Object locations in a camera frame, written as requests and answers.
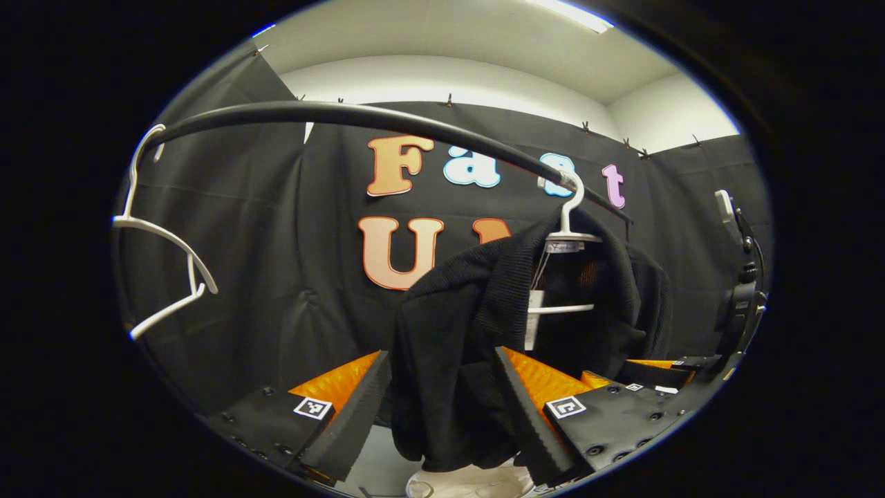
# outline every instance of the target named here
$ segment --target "orange letter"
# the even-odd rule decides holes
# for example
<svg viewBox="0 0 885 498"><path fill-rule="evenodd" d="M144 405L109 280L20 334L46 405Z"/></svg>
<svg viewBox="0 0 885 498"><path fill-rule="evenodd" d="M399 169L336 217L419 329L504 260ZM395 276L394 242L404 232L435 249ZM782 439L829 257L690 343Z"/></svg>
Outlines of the orange letter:
<svg viewBox="0 0 885 498"><path fill-rule="evenodd" d="M405 154L401 153L403 147L408 147ZM375 150L375 179L366 190L370 196L402 194L412 189L412 182L403 179L401 168L407 168L409 175L417 175L421 170L421 152L415 147L431 151L434 141L403 135L375 138L369 142L369 148Z"/></svg>
<svg viewBox="0 0 885 498"><path fill-rule="evenodd" d="M408 273L390 266L390 236L399 228L392 218L369 216L359 221L363 230L363 268L370 280L385 289L406 291L434 267L436 234L443 231L443 222L433 218L415 218L409 230L415 233L415 266Z"/></svg>
<svg viewBox="0 0 885 498"><path fill-rule="evenodd" d="M473 222L473 231L480 234L480 244L510 236L507 223L496 218L482 218Z"/></svg>

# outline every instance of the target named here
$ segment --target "hanger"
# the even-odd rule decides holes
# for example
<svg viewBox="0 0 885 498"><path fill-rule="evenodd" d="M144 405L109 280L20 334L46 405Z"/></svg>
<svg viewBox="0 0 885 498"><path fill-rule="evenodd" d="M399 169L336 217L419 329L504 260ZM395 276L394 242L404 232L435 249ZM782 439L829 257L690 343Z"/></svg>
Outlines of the hanger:
<svg viewBox="0 0 885 498"><path fill-rule="evenodd" d="M148 330L152 325L159 322L160 320L166 318L171 315L175 311L186 307L188 304L198 300L203 296L206 287L209 287L209 292L213 294L217 294L219 292L218 286L215 284L215 279L212 278L212 274L209 273L209 269L206 265L203 264L203 260L194 252L190 246L181 240L180 237L173 234L171 231L164 229L158 225L155 225L151 222L146 222L145 220L135 218L130 213L132 211L132 199L135 197L135 187L138 184L138 171L137 166L138 162L142 157L142 149L144 148L144 144L148 141L148 139L161 131L165 130L165 126L162 124L158 124L157 126L151 128L147 134L145 134L142 141L138 144L138 147L135 148L135 154L132 156L132 164L129 166L129 193L126 197L126 207L123 209L123 214L113 217L114 228L118 229L138 229L145 230L150 233L156 234L169 240L175 245L179 246L184 250L188 255L188 278L190 281L190 295L182 300L178 300L173 304L157 311L157 313L149 316L144 321L136 325L130 332L129 337L132 340L138 339L146 330ZM157 153L154 154L154 162L157 162L160 159L160 155L163 153L163 147L165 144L161 144L157 148ZM200 275L205 280L205 284L200 283L200 285L196 286L196 281L194 278L194 265L196 264L196 268L199 270Z"/></svg>
<svg viewBox="0 0 885 498"><path fill-rule="evenodd" d="M544 245L544 254L541 258L541 264L535 272L535 278L532 280L531 289L535 291L535 287L541 280L541 274L544 267L547 266L547 260L551 253L577 253L584 249L587 242L600 243L602 238L588 233L573 232L571 230L570 215L584 199L584 182L577 173L570 170L562 170L563 175L569 176L577 185L574 196L568 199L562 205L562 214L560 215L559 231L552 232L547 236L547 242ZM573 306L554 306L554 307L530 307L528 313L530 315L548 315L553 313L575 313L579 311L589 311L593 309L593 304L580 304Z"/></svg>

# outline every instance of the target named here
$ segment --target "curved black pipe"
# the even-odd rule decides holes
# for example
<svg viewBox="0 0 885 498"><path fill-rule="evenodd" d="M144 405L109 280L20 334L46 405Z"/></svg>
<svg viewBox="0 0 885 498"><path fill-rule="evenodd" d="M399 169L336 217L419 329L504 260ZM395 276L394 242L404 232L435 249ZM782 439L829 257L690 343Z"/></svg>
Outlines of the curved black pipe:
<svg viewBox="0 0 885 498"><path fill-rule="evenodd" d="M175 138L213 128L266 122L306 121L386 129L440 140L506 161L570 191L576 188L571 179L563 176L559 170L497 140L440 121L369 105L284 100L222 107L167 125L165 130L148 139L145 151ZM627 223L627 226L634 223L632 218L586 187L584 197L618 216Z"/></svg>

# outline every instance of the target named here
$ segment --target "fluorescent light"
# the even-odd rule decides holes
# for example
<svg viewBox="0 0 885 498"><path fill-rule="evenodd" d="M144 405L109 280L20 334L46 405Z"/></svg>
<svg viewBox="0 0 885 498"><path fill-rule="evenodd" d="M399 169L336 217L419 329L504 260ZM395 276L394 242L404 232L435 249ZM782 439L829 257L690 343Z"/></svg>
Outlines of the fluorescent light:
<svg viewBox="0 0 885 498"><path fill-rule="evenodd" d="M272 24L272 25L270 25L270 26L268 26L268 27L262 29L261 31L258 31L256 34L252 35L252 38L255 38L256 36L261 35L261 34L264 33L265 31L267 31L268 29L270 29L270 28L272 28L272 27L275 27L275 26L276 26L275 24Z"/></svg>
<svg viewBox="0 0 885 498"><path fill-rule="evenodd" d="M550 9L557 14L564 15L569 19L580 22L582 25L589 27L599 34L605 33L610 27L614 27L611 22L605 19L599 18L583 9L579 9L574 5L559 2L559 0L528 0L528 2L540 5L541 7Z"/></svg>

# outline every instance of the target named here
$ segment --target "black fabric backdrop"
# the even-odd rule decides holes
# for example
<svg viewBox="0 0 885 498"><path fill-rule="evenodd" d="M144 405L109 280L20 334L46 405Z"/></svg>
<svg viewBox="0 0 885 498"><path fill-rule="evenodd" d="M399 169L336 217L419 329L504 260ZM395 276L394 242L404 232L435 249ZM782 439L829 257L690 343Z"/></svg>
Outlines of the black fabric backdrop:
<svg viewBox="0 0 885 498"><path fill-rule="evenodd" d="M255 50L249 40L228 52L155 123L294 98ZM275 381L276 341L301 282L291 263L291 219L303 144L303 123L217 128L167 143L156 164L146 151L139 165L132 215L183 238L219 287L143 338L168 380L201 409L227 406L255 385ZM122 212L127 189L126 172L115 214ZM181 249L141 230L114 235L122 315L130 326L190 293Z"/></svg>
<svg viewBox="0 0 885 498"><path fill-rule="evenodd" d="M189 97L199 82L192 83L158 121L259 98L291 98L262 58L251 56L253 50L229 58L227 69L218 71L220 84L210 86L201 75L212 92L195 90ZM602 170L616 165L624 177L623 212L635 220L629 242L652 256L673 284L670 357L713 352L720 295L735 284L743 264L719 223L716 190L734 196L772 264L765 182L742 136L640 160L623 143L530 114L426 102L376 106L460 126L536 158L564 155L585 185L604 197ZM218 295L207 293L145 336L170 380L201 411L223 409L262 384L291 387L389 348L404 293L366 275L361 218L398 221L390 264L408 271L415 242L407 224L413 218L445 224L436 236L438 263L479 243L473 222L480 218L504 220L515 233L566 200L547 195L535 176L502 161L496 165L501 181L492 188L451 183L442 172L450 145L438 142L421 153L419 173L404 172L411 191L370 197L374 151L367 144L397 135L317 123L302 144L304 125L249 125L173 141L157 165L144 161L133 215L183 237L219 285ZM616 216L589 201L583 205L610 230L626 235ZM183 252L150 234L127 233L122 240L122 293L132 323L187 295Z"/></svg>

